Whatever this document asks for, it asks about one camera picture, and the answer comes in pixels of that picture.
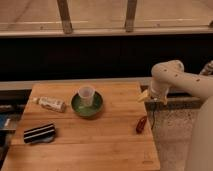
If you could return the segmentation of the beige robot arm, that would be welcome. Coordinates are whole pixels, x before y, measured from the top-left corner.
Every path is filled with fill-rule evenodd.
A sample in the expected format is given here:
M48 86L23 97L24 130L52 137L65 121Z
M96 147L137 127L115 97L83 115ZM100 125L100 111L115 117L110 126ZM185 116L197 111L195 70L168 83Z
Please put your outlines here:
M157 63L151 74L150 85L139 101L153 98L167 104L167 94L174 86L203 102L194 122L184 171L213 171L213 60L199 74L185 72L180 60Z

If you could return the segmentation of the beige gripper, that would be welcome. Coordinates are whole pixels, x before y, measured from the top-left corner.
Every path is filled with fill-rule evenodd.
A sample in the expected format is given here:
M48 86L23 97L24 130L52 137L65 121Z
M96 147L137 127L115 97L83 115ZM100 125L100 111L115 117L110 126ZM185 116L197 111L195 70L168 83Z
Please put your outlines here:
M169 89L168 88L163 88L160 89L159 87L155 88L150 86L149 87L149 93L147 90L144 90L138 97L138 101L142 102L146 100L149 95L153 99L157 99L159 101L163 102L163 105L167 105L168 99L167 99L167 94L168 94Z

